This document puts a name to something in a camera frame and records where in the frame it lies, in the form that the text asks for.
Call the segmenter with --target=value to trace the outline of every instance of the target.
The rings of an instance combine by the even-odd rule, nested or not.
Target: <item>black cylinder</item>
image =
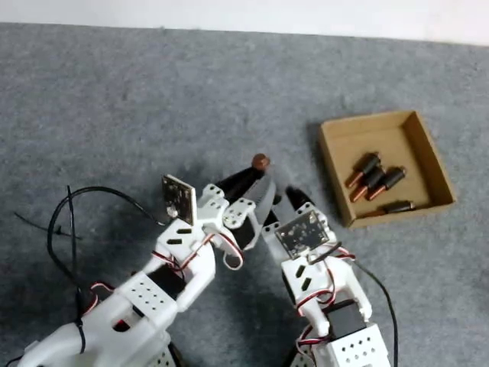
[[[414,203],[409,200],[395,201],[382,206],[386,214],[408,212],[414,209]]]
[[[381,162],[377,153],[369,153],[365,156],[364,160],[361,162],[361,165],[358,167],[358,170],[363,174],[368,174],[375,166],[377,166]]]
[[[385,178],[382,180],[382,184],[386,190],[389,190],[392,186],[397,184],[406,176],[406,169],[403,167],[395,167],[387,172]]]
[[[382,167],[374,167],[372,171],[368,173],[367,176],[364,177],[363,183],[364,186],[368,187],[369,190],[372,190],[374,187],[377,186],[379,181],[384,177],[385,172],[382,169]]]

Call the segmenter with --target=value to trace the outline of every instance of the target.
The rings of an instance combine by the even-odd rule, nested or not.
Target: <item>white 3d-printed part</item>
[[[325,354],[331,367],[389,367],[387,348],[377,324],[317,348]]]

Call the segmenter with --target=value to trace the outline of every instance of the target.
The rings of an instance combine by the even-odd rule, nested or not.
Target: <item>circuit board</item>
[[[281,226],[275,235],[291,258],[296,258],[305,250],[315,249],[329,240],[313,210]]]
[[[170,175],[163,176],[162,184],[168,215],[193,226],[194,188]]]

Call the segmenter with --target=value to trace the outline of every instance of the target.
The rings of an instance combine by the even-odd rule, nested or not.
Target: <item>screw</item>
[[[175,206],[168,206],[167,207],[167,213],[170,218],[177,218],[178,217],[178,210],[176,210]]]

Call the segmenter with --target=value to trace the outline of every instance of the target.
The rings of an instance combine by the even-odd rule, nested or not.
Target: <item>bullet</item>
[[[368,153],[356,164],[355,172],[346,180],[345,185],[349,189],[353,187],[363,176],[367,175],[381,162],[379,154]]]
[[[360,185],[353,193],[350,195],[350,201],[354,203],[362,196],[364,196],[367,191],[372,190],[377,186],[382,177],[385,176],[384,169],[382,166],[375,166],[362,180],[362,185]]]
[[[395,167],[390,169],[380,182],[380,186],[367,195],[367,200],[371,201],[384,191],[390,190],[395,184],[406,176],[405,167]]]
[[[409,212],[410,210],[414,210],[415,208],[416,207],[412,201],[395,201],[393,203],[388,203],[381,206],[379,210],[364,214],[363,216],[361,216],[361,218],[370,218],[372,216],[385,216],[386,214],[391,213]]]

